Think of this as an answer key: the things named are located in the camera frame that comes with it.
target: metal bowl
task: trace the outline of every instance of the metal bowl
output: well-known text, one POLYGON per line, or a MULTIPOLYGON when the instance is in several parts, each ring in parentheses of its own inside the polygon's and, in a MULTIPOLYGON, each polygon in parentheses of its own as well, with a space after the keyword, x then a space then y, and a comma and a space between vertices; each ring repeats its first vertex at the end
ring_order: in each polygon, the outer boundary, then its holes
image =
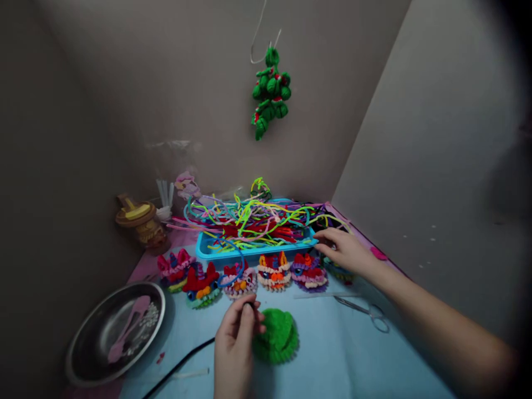
POLYGON ((161 327, 165 307, 161 288, 148 282, 129 284, 105 298, 83 321, 70 344, 66 355, 69 381, 75 386, 87 388, 112 381, 125 373, 154 340, 161 327), (126 339, 126 353, 118 362, 109 364, 109 350, 127 323, 133 303, 143 295, 149 295, 158 310, 158 320, 148 325, 137 325, 126 339))

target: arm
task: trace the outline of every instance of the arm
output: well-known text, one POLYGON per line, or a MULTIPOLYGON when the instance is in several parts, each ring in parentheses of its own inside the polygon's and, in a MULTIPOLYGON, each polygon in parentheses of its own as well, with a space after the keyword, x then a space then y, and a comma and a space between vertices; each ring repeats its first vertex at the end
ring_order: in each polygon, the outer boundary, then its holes
POLYGON ((508 345, 377 260, 354 236, 330 228, 314 237, 321 241, 317 250, 366 279, 396 305, 467 392, 487 395, 504 387, 516 365, 508 345))

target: pink toy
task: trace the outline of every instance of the pink toy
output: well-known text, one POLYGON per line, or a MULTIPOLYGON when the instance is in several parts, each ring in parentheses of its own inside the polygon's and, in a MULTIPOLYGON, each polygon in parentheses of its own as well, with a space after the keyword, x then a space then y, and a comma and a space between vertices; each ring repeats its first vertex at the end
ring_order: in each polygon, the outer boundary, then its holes
POLYGON ((185 284, 188 268, 196 262, 196 257, 188 254, 187 250, 181 248, 177 257, 170 252, 170 261, 160 255, 157 259, 157 267, 161 276, 161 284, 165 287, 182 283, 185 284))
POLYGON ((176 188, 177 195, 179 195, 185 201, 188 201, 190 197, 201 198, 201 192, 198 184, 196 184, 194 181, 194 176, 192 176, 188 171, 177 176, 176 188))
POLYGON ((116 363, 120 360, 122 357, 122 352, 124 350, 124 343, 126 342, 126 338, 129 335, 129 333, 137 327, 137 325, 142 320, 142 317, 144 317, 144 313, 148 310, 148 307, 150 306, 150 297, 148 295, 143 295, 135 301, 133 304, 133 308, 131 309, 131 313, 129 314, 129 317, 127 319, 127 323, 122 329, 122 332, 118 336, 118 339, 116 342, 112 345, 111 349, 109 350, 109 354, 107 355, 107 361, 109 364, 116 363), (133 315, 135 313, 139 314, 139 317, 137 320, 131 323, 131 320, 133 319, 133 315))
POLYGON ((377 247, 371 247, 370 251, 378 260, 388 260, 388 257, 384 255, 377 247))

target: table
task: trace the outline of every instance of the table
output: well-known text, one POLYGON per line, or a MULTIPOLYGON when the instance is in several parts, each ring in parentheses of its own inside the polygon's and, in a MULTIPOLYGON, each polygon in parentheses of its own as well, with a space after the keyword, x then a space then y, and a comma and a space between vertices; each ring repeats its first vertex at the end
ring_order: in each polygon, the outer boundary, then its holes
MULTIPOLYGON (((171 233, 172 250, 181 247, 195 254, 197 235, 171 233)), ((363 236, 365 245, 371 245, 363 236)), ((145 254, 129 282, 156 273, 156 259, 145 254)), ((328 292, 354 290, 392 311, 386 299, 363 280, 346 287, 330 276, 328 292)), ((261 309, 289 311, 299 332, 299 349, 289 363, 270 366, 255 361, 253 387, 257 398, 454 398, 451 390, 420 358, 401 332, 389 323, 389 334, 378 332, 369 317, 338 304, 332 297, 294 299, 302 294, 292 284, 283 293, 271 293, 259 286, 261 309)), ((184 293, 166 293, 167 311, 157 337, 145 355, 126 376, 93 390, 75 390, 72 397, 141 398, 192 348, 213 337, 231 304, 222 295, 205 309, 186 306, 184 293), (160 354, 164 358, 157 363, 160 354)), ((363 298, 347 298, 362 306, 363 298)), ((214 345, 207 346, 186 363, 179 373, 209 368, 202 376, 172 380, 159 390, 157 398, 212 398, 214 392, 214 345)))

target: metal hook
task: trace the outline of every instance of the metal hook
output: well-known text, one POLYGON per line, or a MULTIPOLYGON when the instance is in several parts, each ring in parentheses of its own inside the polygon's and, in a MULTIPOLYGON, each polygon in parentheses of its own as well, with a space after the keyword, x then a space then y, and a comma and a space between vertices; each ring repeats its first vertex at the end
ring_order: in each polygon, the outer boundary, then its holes
MULTIPOLYGON (((257 25, 257 28, 255 30, 255 35, 253 35, 253 41, 251 43, 251 52, 249 53, 249 60, 252 64, 258 64, 259 62, 262 62, 264 58, 266 58, 266 54, 264 54, 264 57, 259 59, 258 61, 253 61, 253 46, 255 46, 255 38, 257 37, 257 33, 259 32, 260 23, 262 22, 262 16, 264 15, 264 10, 266 9, 266 3, 268 3, 268 0, 264 0, 264 5, 262 6, 262 11, 260 12, 260 18, 259 18, 259 24, 257 25)), ((275 40, 275 44, 273 45, 273 48, 277 47, 277 41, 279 41, 279 36, 281 36, 282 29, 279 29, 279 33, 277 34, 277 39, 275 40)), ((270 40, 268 47, 266 48, 266 51, 272 46, 272 41, 270 40)))

